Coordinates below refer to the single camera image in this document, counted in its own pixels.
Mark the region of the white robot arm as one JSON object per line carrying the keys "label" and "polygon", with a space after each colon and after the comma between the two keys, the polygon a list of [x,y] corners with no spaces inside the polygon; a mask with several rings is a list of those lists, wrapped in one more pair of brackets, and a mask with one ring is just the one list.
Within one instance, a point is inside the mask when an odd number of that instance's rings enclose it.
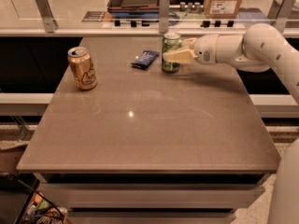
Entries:
{"label": "white robot arm", "polygon": [[[272,69],[299,103],[299,51],[277,28],[256,23],[242,35],[203,35],[188,38],[182,47],[165,51],[170,63],[226,63],[249,72]],[[267,224],[299,224],[299,140],[295,140],[280,161]]]}

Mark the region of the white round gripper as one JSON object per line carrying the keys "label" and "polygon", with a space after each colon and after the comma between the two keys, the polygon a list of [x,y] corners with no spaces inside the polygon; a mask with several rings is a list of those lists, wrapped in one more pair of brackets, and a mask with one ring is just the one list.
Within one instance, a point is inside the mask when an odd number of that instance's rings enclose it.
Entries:
{"label": "white round gripper", "polygon": [[194,50],[184,47],[163,53],[163,59],[169,63],[191,63],[193,60],[201,64],[215,64],[218,35],[203,35],[182,40],[181,45],[192,47]]}

